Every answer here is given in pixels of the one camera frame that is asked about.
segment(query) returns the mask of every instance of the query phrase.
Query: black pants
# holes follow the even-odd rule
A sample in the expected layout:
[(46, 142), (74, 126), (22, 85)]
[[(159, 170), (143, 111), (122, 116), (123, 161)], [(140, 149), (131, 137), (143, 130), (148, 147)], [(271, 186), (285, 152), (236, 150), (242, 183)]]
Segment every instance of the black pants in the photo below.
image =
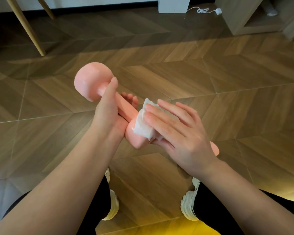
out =
[[(262, 192), (294, 214), (294, 201), (284, 199), (263, 190)], [(225, 206), (202, 182), (198, 187), (193, 209), (199, 220), (221, 235), (244, 234)]]
[[(294, 201), (286, 200), (266, 191), (263, 192), (294, 214)], [(17, 201), (15, 201), (6, 214), (28, 193), (24, 194)], [(101, 219), (108, 215), (110, 207), (111, 201), (109, 184), (104, 176), (77, 234), (96, 234), (96, 226)], [(194, 213), (199, 220), (218, 231), (221, 235), (244, 234), (225, 206), (203, 183), (200, 183), (194, 201)]]
[[(29, 192), (18, 198), (10, 206), (4, 216), (6, 216), (8, 212), (10, 212)], [(92, 199), (92, 202), (90, 203), (90, 206), (80, 225), (80, 228), (78, 229), (77, 234), (96, 234), (95, 228), (99, 224), (100, 220), (108, 215), (110, 208), (110, 189), (106, 176), (104, 176), (94, 198)]]

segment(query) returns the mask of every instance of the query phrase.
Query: person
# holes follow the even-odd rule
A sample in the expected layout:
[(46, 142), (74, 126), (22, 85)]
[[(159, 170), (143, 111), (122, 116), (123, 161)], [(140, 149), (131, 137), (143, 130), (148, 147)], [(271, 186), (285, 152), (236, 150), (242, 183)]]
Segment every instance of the person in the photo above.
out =
[[(128, 125), (117, 112), (117, 86), (113, 78), (85, 135), (58, 167), (12, 206), (0, 221), (0, 235), (89, 234), (107, 217), (112, 207), (104, 175)], [(137, 105), (132, 95), (124, 97)], [(194, 177), (195, 191), (181, 201), (186, 217), (198, 218), (221, 234), (294, 234), (294, 202), (255, 188), (215, 157), (195, 110), (181, 103), (158, 104), (179, 120), (151, 105), (146, 106), (144, 120), (165, 138), (153, 143)]]

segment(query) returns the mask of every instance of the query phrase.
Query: pink dumbbell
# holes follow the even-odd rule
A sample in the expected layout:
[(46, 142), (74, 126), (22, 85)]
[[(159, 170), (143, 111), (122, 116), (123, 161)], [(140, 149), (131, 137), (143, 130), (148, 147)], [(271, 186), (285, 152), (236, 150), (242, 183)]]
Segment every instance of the pink dumbbell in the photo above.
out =
[[(93, 102), (101, 99), (113, 77), (113, 73), (106, 65), (102, 63), (89, 63), (77, 72), (74, 86), (83, 97)], [(120, 94), (116, 93), (115, 97), (118, 104), (118, 113), (129, 122), (125, 131), (125, 138), (137, 149), (148, 144), (148, 138), (134, 134), (138, 111)], [(217, 156), (219, 154), (218, 147), (213, 142), (210, 142), (210, 144), (214, 154)]]

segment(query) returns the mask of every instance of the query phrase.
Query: person's left arm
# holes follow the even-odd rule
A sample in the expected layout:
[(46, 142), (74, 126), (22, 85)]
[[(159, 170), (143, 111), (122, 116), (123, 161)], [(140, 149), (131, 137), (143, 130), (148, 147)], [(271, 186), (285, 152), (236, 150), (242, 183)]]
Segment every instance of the person's left arm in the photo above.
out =
[[(1, 234), (76, 234), (128, 125), (113, 78), (94, 120), (69, 155), (1, 221)], [(137, 108), (138, 100), (127, 100)]]

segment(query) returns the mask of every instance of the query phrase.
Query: black baseboard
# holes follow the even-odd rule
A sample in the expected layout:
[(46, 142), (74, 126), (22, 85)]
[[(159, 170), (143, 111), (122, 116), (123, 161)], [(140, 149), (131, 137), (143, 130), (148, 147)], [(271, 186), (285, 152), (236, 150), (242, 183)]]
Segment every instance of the black baseboard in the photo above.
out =
[[(213, 2), (215, 2), (215, 0), (190, 0), (190, 5), (197, 5), (197, 4), (199, 5), (203, 3), (213, 3)], [(146, 7), (157, 7), (157, 6), (158, 6), (157, 1), (149, 1), (149, 2), (102, 5), (102, 6), (57, 8), (57, 9), (52, 9), (52, 12), (56, 16), (59, 16), (59, 15), (72, 14), (72, 13), (111, 11), (111, 10), (146, 8)], [(24, 11), (23, 13), (27, 18), (47, 15), (47, 13), (44, 10)], [(13, 12), (0, 13), (0, 19), (1, 18), (8, 19), (11, 16), (15, 16)]]

